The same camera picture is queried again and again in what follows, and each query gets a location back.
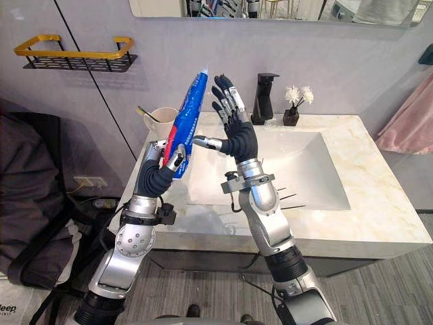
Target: marble countertop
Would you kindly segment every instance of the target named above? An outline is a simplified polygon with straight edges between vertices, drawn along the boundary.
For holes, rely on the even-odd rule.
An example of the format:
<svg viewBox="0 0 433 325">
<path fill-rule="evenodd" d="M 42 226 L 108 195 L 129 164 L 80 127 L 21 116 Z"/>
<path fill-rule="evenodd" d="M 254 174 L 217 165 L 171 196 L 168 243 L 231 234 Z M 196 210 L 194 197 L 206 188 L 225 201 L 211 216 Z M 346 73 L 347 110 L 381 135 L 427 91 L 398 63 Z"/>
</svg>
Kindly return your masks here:
<svg viewBox="0 0 433 325">
<path fill-rule="evenodd" d="M 275 115 L 267 122 L 270 127 L 281 126 L 282 115 Z M 213 112 L 203 112 L 198 128 L 203 124 L 217 126 L 220 120 Z M 388 259 L 432 243 L 358 116 L 301 115 L 292 129 L 321 133 L 350 204 L 350 210 L 344 211 L 284 211 L 303 255 Z M 145 147 L 154 139 L 155 135 L 150 133 L 120 204 L 131 197 Z M 243 213 L 232 213 L 229 206 L 223 205 L 187 204 L 187 188 L 182 180 L 175 181 L 163 197 L 174 204 L 177 218 L 174 225 L 156 226 L 154 248 L 257 251 Z M 119 216 L 115 216 L 110 230 L 116 232 L 118 223 Z"/>
</svg>

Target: gray carpet floor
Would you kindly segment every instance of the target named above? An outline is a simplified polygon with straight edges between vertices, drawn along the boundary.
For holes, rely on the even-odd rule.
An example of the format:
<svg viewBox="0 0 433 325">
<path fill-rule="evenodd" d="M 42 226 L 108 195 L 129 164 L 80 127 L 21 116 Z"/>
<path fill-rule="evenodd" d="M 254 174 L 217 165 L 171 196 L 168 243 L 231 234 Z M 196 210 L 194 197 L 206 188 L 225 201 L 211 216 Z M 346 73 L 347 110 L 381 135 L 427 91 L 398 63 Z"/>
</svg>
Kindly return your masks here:
<svg viewBox="0 0 433 325">
<path fill-rule="evenodd" d="M 433 215 L 420 217 L 433 236 Z M 270 276 L 247 277 L 271 289 Z M 349 324 L 433 324 L 433 245 L 322 278 L 321 282 L 338 319 Z M 164 314 L 183 316 L 191 303 L 201 307 L 205 318 L 239 320 L 249 313 L 267 325 L 280 324 L 269 296 L 242 282 L 237 274 L 168 271 L 149 261 L 143 266 L 117 324 Z M 78 304 L 78 299 L 64 299 L 58 324 L 63 324 Z"/>
</svg>

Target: small black vase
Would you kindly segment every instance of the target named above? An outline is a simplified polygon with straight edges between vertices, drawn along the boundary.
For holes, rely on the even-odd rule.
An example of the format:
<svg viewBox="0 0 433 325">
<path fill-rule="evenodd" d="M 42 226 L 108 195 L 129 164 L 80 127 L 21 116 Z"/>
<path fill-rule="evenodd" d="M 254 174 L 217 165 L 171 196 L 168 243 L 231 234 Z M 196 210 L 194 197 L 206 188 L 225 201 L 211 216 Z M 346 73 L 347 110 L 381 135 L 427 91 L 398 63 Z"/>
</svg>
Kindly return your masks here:
<svg viewBox="0 0 433 325">
<path fill-rule="evenodd" d="M 294 127 L 299 119 L 298 109 L 296 107 L 292 107 L 289 110 L 284 112 L 283 116 L 283 124 L 286 127 Z"/>
</svg>

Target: pink towel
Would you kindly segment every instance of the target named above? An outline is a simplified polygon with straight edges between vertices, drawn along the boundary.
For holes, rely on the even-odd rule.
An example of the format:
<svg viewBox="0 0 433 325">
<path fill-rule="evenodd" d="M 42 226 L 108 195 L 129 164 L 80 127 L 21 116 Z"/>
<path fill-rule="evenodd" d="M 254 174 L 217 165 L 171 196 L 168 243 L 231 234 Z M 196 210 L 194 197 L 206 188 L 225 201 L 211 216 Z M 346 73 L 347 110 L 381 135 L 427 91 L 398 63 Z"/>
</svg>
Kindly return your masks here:
<svg viewBox="0 0 433 325">
<path fill-rule="evenodd" d="M 401 154 L 433 152 L 433 73 L 418 86 L 379 133 L 381 150 Z"/>
</svg>

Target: wall outlet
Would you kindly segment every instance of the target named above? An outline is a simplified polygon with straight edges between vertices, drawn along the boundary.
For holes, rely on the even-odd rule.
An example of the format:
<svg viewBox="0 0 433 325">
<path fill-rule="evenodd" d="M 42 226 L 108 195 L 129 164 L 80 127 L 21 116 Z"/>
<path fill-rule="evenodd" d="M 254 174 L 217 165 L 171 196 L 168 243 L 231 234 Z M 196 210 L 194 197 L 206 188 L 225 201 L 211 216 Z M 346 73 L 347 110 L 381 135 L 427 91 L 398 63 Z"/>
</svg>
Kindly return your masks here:
<svg viewBox="0 0 433 325">
<path fill-rule="evenodd" d="M 88 177 L 87 178 L 96 188 L 104 188 L 107 182 L 102 177 Z"/>
<path fill-rule="evenodd" d="M 107 186 L 102 177 L 74 176 L 74 180 L 84 188 L 104 188 Z"/>
</svg>

